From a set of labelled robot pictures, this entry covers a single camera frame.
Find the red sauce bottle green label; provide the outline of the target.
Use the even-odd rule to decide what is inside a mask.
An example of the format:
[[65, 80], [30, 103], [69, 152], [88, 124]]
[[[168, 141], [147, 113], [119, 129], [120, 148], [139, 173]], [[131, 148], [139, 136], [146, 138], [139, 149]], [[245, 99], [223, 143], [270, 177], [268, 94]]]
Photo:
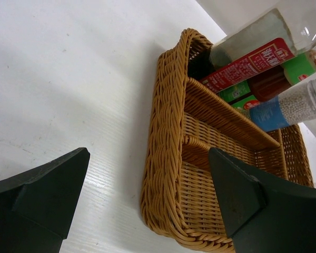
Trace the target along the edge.
[[239, 111], [249, 110], [316, 73], [316, 47], [233, 85], [217, 95]]

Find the tall white blue-label jar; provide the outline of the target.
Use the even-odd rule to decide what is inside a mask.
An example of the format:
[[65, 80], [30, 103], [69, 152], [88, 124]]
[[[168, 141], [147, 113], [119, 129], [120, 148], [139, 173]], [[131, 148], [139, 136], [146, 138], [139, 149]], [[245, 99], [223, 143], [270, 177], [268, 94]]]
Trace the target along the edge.
[[316, 119], [316, 79], [294, 85], [242, 114], [265, 132]]

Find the clear bottle black cap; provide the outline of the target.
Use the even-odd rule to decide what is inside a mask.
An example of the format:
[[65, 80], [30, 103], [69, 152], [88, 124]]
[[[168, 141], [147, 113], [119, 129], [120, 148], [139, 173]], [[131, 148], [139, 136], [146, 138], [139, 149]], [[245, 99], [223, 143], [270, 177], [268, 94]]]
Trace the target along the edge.
[[316, 1], [279, 1], [237, 32], [212, 45], [214, 70], [198, 81], [218, 92], [316, 46]]

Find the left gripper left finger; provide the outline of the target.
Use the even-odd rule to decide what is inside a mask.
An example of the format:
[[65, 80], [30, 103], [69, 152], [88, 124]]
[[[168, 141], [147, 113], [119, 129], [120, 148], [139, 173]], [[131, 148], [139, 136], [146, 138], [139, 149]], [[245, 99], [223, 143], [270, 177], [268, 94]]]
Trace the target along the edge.
[[60, 251], [89, 160], [87, 148], [77, 148], [0, 181], [0, 252]]

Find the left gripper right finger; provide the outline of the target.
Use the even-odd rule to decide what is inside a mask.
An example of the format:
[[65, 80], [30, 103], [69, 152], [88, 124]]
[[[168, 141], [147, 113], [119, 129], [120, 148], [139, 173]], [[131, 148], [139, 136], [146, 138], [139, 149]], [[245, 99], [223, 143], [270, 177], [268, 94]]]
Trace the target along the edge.
[[236, 252], [316, 252], [316, 189], [279, 178], [218, 148], [209, 164]]

